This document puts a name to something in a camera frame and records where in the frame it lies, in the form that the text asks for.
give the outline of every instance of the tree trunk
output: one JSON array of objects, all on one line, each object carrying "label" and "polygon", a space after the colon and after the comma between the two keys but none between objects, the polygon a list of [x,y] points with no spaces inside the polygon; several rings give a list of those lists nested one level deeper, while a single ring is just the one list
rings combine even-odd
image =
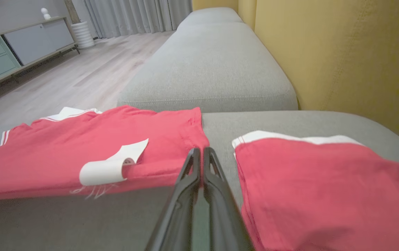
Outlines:
[{"label": "tree trunk", "polygon": [[68,9],[69,16],[71,17],[72,23],[73,24],[80,23],[80,19],[78,18],[77,11],[75,11],[74,4],[72,3],[72,0],[64,0],[64,4],[66,5],[66,8]]}]

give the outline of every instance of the cabinet door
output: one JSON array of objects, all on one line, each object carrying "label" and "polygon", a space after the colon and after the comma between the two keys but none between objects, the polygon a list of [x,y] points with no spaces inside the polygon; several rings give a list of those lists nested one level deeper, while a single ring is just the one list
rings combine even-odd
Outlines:
[{"label": "cabinet door", "polygon": [[5,37],[23,65],[55,51],[43,24],[6,33]]},{"label": "cabinet door", "polygon": [[74,43],[71,33],[69,33],[68,27],[66,26],[66,22],[64,22],[63,19],[44,23],[43,27],[45,28],[46,34],[48,34],[54,51]]}]

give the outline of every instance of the gray sofa seat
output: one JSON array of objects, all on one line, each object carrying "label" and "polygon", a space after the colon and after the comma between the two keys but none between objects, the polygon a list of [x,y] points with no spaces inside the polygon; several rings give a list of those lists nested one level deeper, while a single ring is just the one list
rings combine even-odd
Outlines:
[{"label": "gray sofa seat", "polygon": [[177,29],[198,24],[230,23],[243,21],[238,14],[231,8],[217,7],[196,10],[190,13]]},{"label": "gray sofa seat", "polygon": [[125,87],[118,106],[155,111],[296,110],[295,91],[244,23],[190,26],[175,32]]},{"label": "gray sofa seat", "polygon": [[[399,162],[399,136],[374,121],[346,113],[204,113],[203,126],[239,206],[243,198],[231,140],[253,130],[297,137],[347,135]],[[170,191],[153,188],[97,200],[80,196],[0,200],[0,250],[144,250]],[[208,205],[201,196],[193,220],[195,251],[208,250],[209,245]]]}]

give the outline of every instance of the cabinet top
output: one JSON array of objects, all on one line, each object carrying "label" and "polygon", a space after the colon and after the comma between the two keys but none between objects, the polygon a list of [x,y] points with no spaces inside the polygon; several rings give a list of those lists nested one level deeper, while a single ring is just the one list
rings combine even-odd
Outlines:
[{"label": "cabinet top", "polygon": [[3,32],[0,32],[0,35],[9,33],[9,32],[15,31],[15,30],[21,30],[21,29],[24,29],[24,28],[27,28],[27,27],[35,26],[35,25],[38,25],[38,24],[45,24],[45,23],[52,22],[52,21],[55,21],[55,20],[60,20],[60,19],[64,19],[64,21],[67,22],[66,18],[64,16],[54,16],[54,17],[52,17],[51,19],[48,19],[48,20],[41,20],[41,21],[38,21],[38,22],[35,22],[35,23],[32,23],[32,24],[28,24],[28,25],[24,25],[24,26],[15,28],[15,29],[5,30]]}]

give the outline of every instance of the wooden floor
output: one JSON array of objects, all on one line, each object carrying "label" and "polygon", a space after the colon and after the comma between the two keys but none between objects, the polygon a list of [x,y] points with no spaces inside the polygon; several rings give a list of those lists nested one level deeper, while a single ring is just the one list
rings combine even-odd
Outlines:
[{"label": "wooden floor", "polygon": [[119,93],[173,32],[97,39],[0,84],[0,124],[21,124],[59,113],[64,106],[101,111],[116,107]]}]

